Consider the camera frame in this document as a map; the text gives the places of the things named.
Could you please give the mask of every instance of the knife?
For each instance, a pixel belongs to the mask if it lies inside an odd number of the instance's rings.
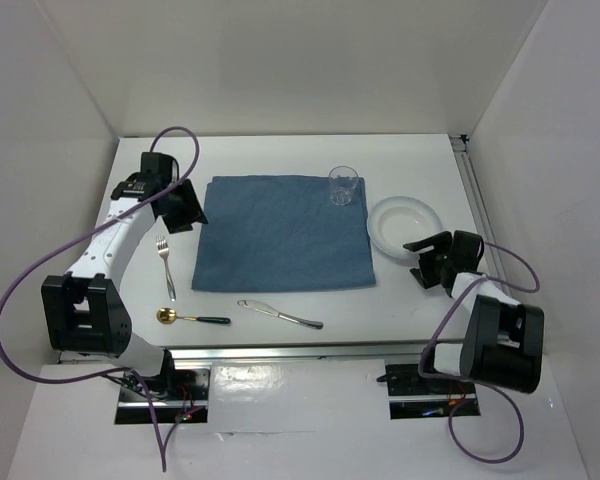
[[[278,317],[283,320],[288,320],[289,322],[297,323],[298,325],[302,325],[304,327],[313,328],[314,330],[321,330],[324,327],[322,322],[312,322],[311,320],[304,320],[303,318],[293,317],[291,315],[287,315],[286,313],[281,313],[275,308],[267,305],[266,303],[258,302],[256,300],[239,300],[238,305],[245,308],[250,308],[251,310],[255,310],[256,312],[264,313],[266,315],[271,315],[273,317]]]

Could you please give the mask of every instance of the fork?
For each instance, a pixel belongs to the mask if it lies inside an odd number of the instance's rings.
[[[167,291],[169,292],[169,298],[171,298],[172,302],[175,302],[176,288],[173,286],[173,278],[171,278],[171,271],[169,270],[169,263],[167,262],[167,258],[169,258],[169,244],[167,244],[167,239],[162,235],[157,236],[156,246],[158,247],[158,255],[164,260],[164,271],[167,275]]]

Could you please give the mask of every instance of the blue cloth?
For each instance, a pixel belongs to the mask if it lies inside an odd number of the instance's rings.
[[[360,179],[334,205],[329,179],[297,175],[214,177],[204,205],[192,288],[300,292],[375,285]]]

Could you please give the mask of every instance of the spoon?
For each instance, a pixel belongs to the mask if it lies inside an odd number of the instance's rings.
[[[163,325],[171,325],[177,319],[190,320],[192,322],[215,323],[216,325],[231,325],[231,319],[226,317],[179,317],[173,308],[161,308],[156,318]]]

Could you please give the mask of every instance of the white wall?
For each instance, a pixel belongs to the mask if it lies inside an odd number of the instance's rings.
[[[600,479],[600,0],[549,1],[470,155],[497,239],[543,281],[529,301],[545,308],[551,367]]]
[[[116,139],[30,0],[0,0],[0,296],[20,271],[95,219]],[[39,372],[50,347],[40,301],[47,273],[17,291],[2,332],[9,353]],[[0,363],[0,479],[33,393]]]
[[[37,1],[129,136],[469,133],[546,0]]]

